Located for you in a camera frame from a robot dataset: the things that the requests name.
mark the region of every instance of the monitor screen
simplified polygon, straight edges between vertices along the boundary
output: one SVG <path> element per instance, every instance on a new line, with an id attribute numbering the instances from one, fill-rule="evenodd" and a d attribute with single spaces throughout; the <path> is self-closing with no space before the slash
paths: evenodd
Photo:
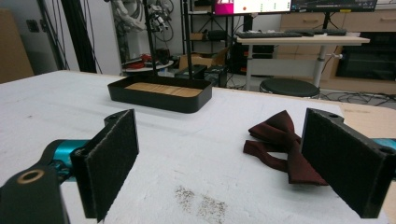
<path id="1" fill-rule="evenodd" d="M 364 12 L 374 11 L 376 0 L 292 0 L 291 11 L 297 12 Z"/>
<path id="2" fill-rule="evenodd" d="M 213 14 L 218 16 L 275 14 L 290 12 L 291 0 L 213 0 Z"/>

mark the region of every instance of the black tray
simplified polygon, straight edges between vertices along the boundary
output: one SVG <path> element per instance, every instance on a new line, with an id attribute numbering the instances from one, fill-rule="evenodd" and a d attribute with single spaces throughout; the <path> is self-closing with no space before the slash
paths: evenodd
<path id="1" fill-rule="evenodd" d="M 169 88 L 194 89 L 199 93 L 193 96 L 178 96 L 165 92 L 152 92 L 126 89 L 133 84 L 156 84 L 169 86 Z M 111 100 L 134 105 L 145 105 L 181 113 L 194 113 L 201 109 L 212 98 L 211 82 L 206 80 L 133 76 L 107 85 Z"/>

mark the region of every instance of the black keyboard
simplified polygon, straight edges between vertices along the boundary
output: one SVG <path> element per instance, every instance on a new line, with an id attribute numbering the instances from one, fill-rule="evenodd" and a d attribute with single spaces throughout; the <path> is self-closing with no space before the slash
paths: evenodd
<path id="1" fill-rule="evenodd" d="M 238 32 L 236 35 L 239 38 L 280 38 L 280 37 L 302 37 L 303 35 L 293 32 L 273 32 L 273 33 L 251 33 L 251 32 Z"/>
<path id="2" fill-rule="evenodd" d="M 298 33 L 301 35 L 346 35 L 346 29 L 294 29 L 286 30 L 285 33 Z"/>

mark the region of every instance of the dark red fabric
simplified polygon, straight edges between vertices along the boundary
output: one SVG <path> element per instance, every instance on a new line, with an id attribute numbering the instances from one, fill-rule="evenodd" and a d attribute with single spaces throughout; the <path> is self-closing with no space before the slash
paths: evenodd
<path id="1" fill-rule="evenodd" d="M 286 110 L 248 131 L 264 142 L 247 140 L 244 153 L 259 158 L 271 168 L 287 172 L 290 184 L 328 185 L 301 154 L 301 137 L 294 132 L 294 124 Z M 285 161 L 275 158 L 268 152 L 288 153 L 288 159 Z"/>

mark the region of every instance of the stool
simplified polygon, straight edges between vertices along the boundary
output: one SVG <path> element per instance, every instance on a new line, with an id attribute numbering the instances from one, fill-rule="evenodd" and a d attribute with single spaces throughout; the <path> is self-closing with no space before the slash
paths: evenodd
<path id="1" fill-rule="evenodd" d="M 269 78 L 262 81 L 260 91 L 271 92 L 274 94 L 311 97 L 314 98 L 320 94 L 320 90 L 314 84 L 291 79 L 291 78 Z"/>

